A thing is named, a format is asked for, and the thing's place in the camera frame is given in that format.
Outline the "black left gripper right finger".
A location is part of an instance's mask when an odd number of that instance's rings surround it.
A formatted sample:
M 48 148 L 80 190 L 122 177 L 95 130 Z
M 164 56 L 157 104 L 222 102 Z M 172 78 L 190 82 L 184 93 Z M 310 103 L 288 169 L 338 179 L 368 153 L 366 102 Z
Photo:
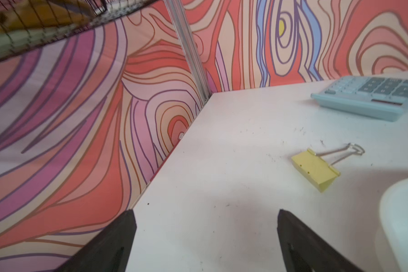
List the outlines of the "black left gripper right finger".
M 288 272 L 360 272 L 293 213 L 278 213 L 278 237 Z

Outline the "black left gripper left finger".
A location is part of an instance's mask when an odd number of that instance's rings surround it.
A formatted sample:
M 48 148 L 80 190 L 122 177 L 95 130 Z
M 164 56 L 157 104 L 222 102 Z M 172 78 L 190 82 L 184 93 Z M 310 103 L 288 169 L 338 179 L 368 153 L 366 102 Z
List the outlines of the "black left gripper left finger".
M 56 271 L 124 272 L 136 231 L 134 211 L 126 210 Z

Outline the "white plastic storage box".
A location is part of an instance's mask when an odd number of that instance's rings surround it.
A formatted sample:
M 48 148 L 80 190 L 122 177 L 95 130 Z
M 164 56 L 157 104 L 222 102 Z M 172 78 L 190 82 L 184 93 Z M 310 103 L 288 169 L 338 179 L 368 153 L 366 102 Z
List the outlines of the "white plastic storage box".
M 375 252 L 383 272 L 408 272 L 408 179 L 381 197 Z

